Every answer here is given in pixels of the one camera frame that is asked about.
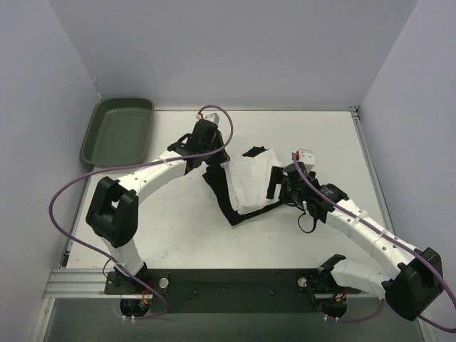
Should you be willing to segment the white t-shirt with robot print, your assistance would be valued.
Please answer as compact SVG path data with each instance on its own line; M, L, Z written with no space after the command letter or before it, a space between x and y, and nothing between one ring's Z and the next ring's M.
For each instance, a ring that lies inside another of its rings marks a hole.
M272 149L260 152L254 157L234 157L222 164L227 178L229 200L238 214L250 214L279 203L279 196L267 199L272 167L281 167Z

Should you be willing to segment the black t-shirt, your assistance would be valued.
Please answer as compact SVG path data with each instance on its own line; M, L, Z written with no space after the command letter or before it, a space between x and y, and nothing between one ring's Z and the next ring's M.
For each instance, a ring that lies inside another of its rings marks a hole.
M261 146L261 147L254 146L250 150L246 151L243 155L240 155L240 156L254 157L255 155L258 155L260 152L263 152L265 150L268 150L268 149L266 149L263 146ZM238 214L237 212L235 212L233 210L231 202L229 200L227 178L225 175L225 171L222 169L222 164L208 166L206 168L206 172L203 174L203 178L204 178L205 182L209 185L209 187L212 189L213 193L215 194L215 196L217 198L217 203L219 205L219 208L222 211L222 214L225 216L228 223L230 223L232 226L236 226L247 219L251 219L253 217L256 217L260 214L269 212L269 211L281 206L281 201L279 199L278 204L270 205L261 210L252 212L250 214L241 215L241 214Z

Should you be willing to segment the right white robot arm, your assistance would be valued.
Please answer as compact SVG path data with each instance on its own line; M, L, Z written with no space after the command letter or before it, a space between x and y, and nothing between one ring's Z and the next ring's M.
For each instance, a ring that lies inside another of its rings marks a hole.
M277 187L284 204L302 209L314 222L343 233L378 263L378 267L370 267L335 254L318 269L325 285L375 294L409 321L443 292L442 262L437 252L431 248L421 251L397 238L337 186L320 185L303 162L273 166L267 198L273 197Z

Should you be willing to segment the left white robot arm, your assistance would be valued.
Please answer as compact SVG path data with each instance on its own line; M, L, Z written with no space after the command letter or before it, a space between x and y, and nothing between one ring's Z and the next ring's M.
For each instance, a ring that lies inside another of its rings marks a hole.
M223 144L218 124L201 119L191 133L171 144L153 165L117 179L106 176L98 181L85 220L107 246L115 259L115 268L122 274L120 283L130 293L142 291L146 284L143 271L147 267L134 241L140 204L168 182L202 163L228 161Z

